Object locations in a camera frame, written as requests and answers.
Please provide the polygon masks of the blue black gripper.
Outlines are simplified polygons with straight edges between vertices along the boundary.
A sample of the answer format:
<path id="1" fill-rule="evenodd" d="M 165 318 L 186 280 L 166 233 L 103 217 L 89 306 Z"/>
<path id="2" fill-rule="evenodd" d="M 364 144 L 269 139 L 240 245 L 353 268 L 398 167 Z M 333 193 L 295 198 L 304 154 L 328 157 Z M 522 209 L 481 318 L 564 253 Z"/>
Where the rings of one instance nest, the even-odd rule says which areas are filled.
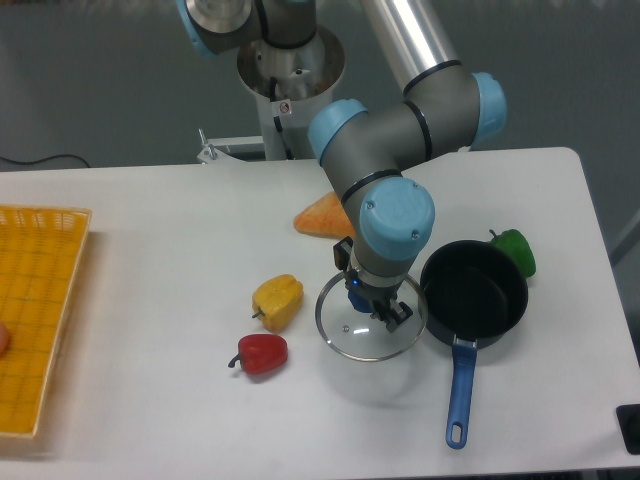
<path id="1" fill-rule="evenodd" d="M 387 311 L 395 296 L 391 287 L 378 287 L 365 282 L 354 269 L 345 272 L 345 287 L 353 308 L 361 313 L 370 314 L 372 319 L 381 321 L 389 333 L 412 316 L 412 309 L 405 302 L 392 301 L 392 311 Z"/>

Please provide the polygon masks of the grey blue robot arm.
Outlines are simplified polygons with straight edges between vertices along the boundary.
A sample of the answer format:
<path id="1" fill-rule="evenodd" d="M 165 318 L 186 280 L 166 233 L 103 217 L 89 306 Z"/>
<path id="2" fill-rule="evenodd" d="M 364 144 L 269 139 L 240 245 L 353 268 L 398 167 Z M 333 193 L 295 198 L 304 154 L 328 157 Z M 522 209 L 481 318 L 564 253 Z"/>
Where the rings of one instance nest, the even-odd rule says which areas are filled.
<path id="1" fill-rule="evenodd" d="M 181 1 L 193 46 L 236 50 L 246 87 L 268 102 L 268 157 L 314 156 L 353 232 L 335 247 L 356 310 L 397 329 L 411 309 L 397 292 L 426 245 L 435 208 L 404 171 L 500 132 L 506 100 L 489 74 L 462 65 L 428 1 L 366 1 L 363 10 L 402 89 L 400 105 L 370 113 L 332 101 L 344 52 L 312 1 Z"/>

